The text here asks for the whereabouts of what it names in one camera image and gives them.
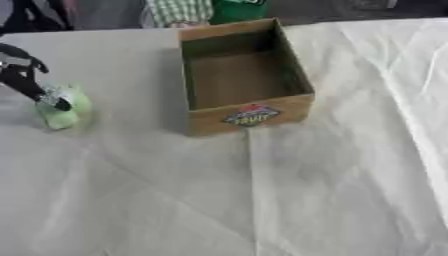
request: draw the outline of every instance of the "person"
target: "person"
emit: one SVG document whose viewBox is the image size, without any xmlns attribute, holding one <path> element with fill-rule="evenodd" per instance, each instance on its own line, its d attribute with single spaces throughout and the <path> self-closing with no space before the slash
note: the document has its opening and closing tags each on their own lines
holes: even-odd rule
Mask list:
<svg viewBox="0 0 448 256">
<path fill-rule="evenodd" d="M 212 16 L 212 0 L 146 0 L 141 25 L 144 28 L 201 26 L 207 25 Z"/>
<path fill-rule="evenodd" d="M 62 0 L 0 0 L 0 35 L 19 32 L 73 30 Z M 43 4 L 55 12 L 55 18 L 42 11 Z"/>
</svg>

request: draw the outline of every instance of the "white cloth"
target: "white cloth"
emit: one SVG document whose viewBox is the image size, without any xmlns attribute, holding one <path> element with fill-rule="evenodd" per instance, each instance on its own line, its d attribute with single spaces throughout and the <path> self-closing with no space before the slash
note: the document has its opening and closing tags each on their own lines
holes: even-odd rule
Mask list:
<svg viewBox="0 0 448 256">
<path fill-rule="evenodd" d="M 97 117 L 51 133 L 0 88 L 0 254 L 448 255 L 447 30 L 290 27 L 309 119 L 203 138 L 176 132 L 175 31 L 7 36 Z"/>
</svg>

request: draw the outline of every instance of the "green plush toy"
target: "green plush toy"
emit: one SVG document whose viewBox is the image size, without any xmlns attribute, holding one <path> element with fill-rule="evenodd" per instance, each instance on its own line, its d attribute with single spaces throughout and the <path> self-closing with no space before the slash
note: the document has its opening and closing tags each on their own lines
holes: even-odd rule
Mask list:
<svg viewBox="0 0 448 256">
<path fill-rule="evenodd" d="M 53 130 L 62 130 L 75 126 L 80 119 L 92 111 L 92 103 L 82 92 L 81 88 L 75 86 L 51 88 L 52 93 L 57 90 L 62 98 L 67 100 L 72 108 L 70 111 L 61 111 L 45 103 L 36 103 L 36 109 L 45 123 Z"/>
</svg>

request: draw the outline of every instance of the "robotic arm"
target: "robotic arm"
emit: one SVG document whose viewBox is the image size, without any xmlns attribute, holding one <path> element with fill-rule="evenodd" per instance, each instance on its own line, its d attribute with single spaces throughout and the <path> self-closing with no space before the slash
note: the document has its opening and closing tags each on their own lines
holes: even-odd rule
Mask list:
<svg viewBox="0 0 448 256">
<path fill-rule="evenodd" d="M 26 51 L 0 43 L 0 83 L 22 93 L 35 102 L 45 102 L 61 111 L 72 106 L 55 90 L 44 89 L 35 81 L 35 69 L 48 73 L 47 66 Z"/>
</svg>

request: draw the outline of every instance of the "logo sticker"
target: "logo sticker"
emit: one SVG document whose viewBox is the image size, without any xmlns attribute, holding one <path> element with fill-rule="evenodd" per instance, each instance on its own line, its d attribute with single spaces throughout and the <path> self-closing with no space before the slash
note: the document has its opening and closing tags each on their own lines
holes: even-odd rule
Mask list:
<svg viewBox="0 0 448 256">
<path fill-rule="evenodd" d="M 280 111 L 271 107 L 253 104 L 241 108 L 237 114 L 227 117 L 223 122 L 243 127 L 253 127 L 279 114 Z"/>
</svg>

